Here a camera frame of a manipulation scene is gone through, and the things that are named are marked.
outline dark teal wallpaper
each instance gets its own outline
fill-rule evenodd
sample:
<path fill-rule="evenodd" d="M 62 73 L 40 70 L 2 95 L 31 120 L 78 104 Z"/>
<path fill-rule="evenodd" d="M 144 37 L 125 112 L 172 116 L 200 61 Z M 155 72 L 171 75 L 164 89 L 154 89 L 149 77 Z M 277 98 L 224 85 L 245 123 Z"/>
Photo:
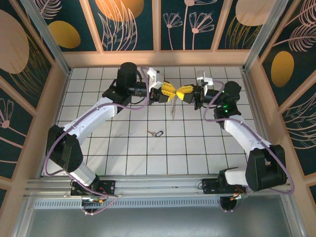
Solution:
<path fill-rule="evenodd" d="M 33 117 L 0 89 L 0 176 L 12 178 Z"/>
<path fill-rule="evenodd" d="M 233 0 L 218 49 L 250 49 L 274 1 Z"/>
<path fill-rule="evenodd" d="M 263 52 L 266 50 L 269 42 L 270 42 L 270 39 L 272 38 L 272 36 L 274 36 L 275 32 L 277 31 L 281 21 L 283 20 L 284 16 L 286 15 L 288 9 L 290 8 L 290 6 L 292 5 L 294 0 L 288 0 L 287 4 L 286 4 L 286 7 L 282 13 L 282 15 L 280 16 L 279 20 L 277 21 L 276 23 L 276 26 L 275 28 L 273 29 L 273 31 L 271 32 L 270 36 L 268 37 L 266 43 L 263 45 L 262 49 L 260 50 L 260 53 L 259 53 L 259 57 L 261 57 L 261 55 L 263 54 Z"/>
<path fill-rule="evenodd" d="M 314 202 L 316 204 L 316 185 L 310 186 L 310 191 L 312 193 L 312 196 L 314 198 Z"/>
<path fill-rule="evenodd" d="M 96 51 L 79 0 L 34 0 L 63 52 Z"/>
<path fill-rule="evenodd" d="M 152 0 L 89 0 L 104 51 L 153 50 Z"/>
<path fill-rule="evenodd" d="M 0 210 L 1 210 L 1 206 L 2 206 L 5 194 L 6 194 L 6 190 L 0 189 Z"/>
<path fill-rule="evenodd" d="M 283 113 L 305 175 L 316 172 L 316 84 Z"/>
<path fill-rule="evenodd" d="M 223 1 L 162 0 L 161 50 L 210 49 Z"/>
<path fill-rule="evenodd" d="M 51 64 L 9 1 L 0 1 L 0 21 L 0 77 L 36 108 Z"/>
<path fill-rule="evenodd" d="M 316 6 L 312 3 L 299 3 L 263 62 L 279 106 L 316 70 Z"/>

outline flower illustration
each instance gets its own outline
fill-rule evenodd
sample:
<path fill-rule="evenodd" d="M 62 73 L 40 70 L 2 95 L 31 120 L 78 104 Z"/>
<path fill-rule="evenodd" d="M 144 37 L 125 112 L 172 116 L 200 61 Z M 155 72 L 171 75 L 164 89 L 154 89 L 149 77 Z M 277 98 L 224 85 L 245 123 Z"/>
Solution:
<path fill-rule="evenodd" d="M 171 47 L 171 50 L 173 50 L 172 43 L 171 43 L 171 36 L 170 36 L 170 28 L 182 26 L 183 22 L 181 21 L 179 13 L 171 13 L 170 16 L 168 13 L 165 13 L 162 16 L 168 28 L 170 47 Z"/>
<path fill-rule="evenodd" d="M 216 3 L 217 0 L 184 0 L 184 4 L 186 5 L 186 11 L 184 13 L 184 24 L 183 24 L 183 50 L 186 50 L 186 23 L 187 23 L 187 15 L 188 15 L 188 7 L 194 5 L 207 5 Z"/>
<path fill-rule="evenodd" d="M 194 38 L 196 34 L 214 30 L 214 24 L 211 24 L 213 22 L 211 15 L 212 13 L 201 13 L 197 18 L 196 12 L 190 14 L 190 25 L 193 33 L 192 49 L 194 49 Z"/>
<path fill-rule="evenodd" d="M 12 101 L 5 101 L 0 99 L 0 127 L 8 128 L 10 126 L 10 119 L 12 117 L 14 104 Z"/>

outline metal vent grille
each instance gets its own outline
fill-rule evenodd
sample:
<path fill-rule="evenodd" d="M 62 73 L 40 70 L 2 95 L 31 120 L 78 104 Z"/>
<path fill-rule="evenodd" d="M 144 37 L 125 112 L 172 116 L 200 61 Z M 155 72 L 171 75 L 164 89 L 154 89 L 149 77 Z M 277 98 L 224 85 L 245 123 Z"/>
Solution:
<path fill-rule="evenodd" d="M 105 206 L 104 203 L 92 203 L 87 208 Z M 219 197 L 174 197 L 174 198 L 121 198 L 110 208 L 145 208 L 145 207 L 189 207 L 218 205 Z M 81 207 L 80 199 L 39 199 L 35 202 L 35 209 L 76 209 Z"/>

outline yellow circle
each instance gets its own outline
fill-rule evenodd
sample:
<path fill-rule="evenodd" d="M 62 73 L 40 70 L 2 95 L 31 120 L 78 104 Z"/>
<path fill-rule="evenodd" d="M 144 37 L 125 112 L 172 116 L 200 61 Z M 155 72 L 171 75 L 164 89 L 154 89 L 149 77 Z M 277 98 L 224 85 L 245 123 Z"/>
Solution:
<path fill-rule="evenodd" d="M 13 16 L 0 10 L 0 68 L 8 73 L 23 71 L 29 61 L 29 41 Z"/>
<path fill-rule="evenodd" d="M 59 46 L 76 48 L 81 40 L 78 31 L 65 21 L 54 21 L 48 25 Z"/>
<path fill-rule="evenodd" d="M 124 12 L 128 9 L 133 13 L 134 18 L 138 17 L 144 9 L 144 0 L 95 0 L 100 11 L 113 21 L 127 21 L 129 19 Z"/>
<path fill-rule="evenodd" d="M 266 22 L 276 0 L 238 0 L 236 18 L 245 26 L 260 26 Z"/>
<path fill-rule="evenodd" d="M 277 87 L 285 86 L 290 80 L 294 70 L 294 59 L 289 52 L 281 51 L 273 59 L 271 66 L 271 79 Z"/>

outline orange circle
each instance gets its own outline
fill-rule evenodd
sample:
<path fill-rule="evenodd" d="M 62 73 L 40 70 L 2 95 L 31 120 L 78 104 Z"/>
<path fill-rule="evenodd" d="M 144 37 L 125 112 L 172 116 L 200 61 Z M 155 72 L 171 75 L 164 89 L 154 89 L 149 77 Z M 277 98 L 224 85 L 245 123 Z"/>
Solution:
<path fill-rule="evenodd" d="M 133 13 L 134 18 L 138 17 L 144 9 L 144 0 L 95 0 L 95 3 L 100 11 L 113 21 L 127 21 L 128 9 Z"/>

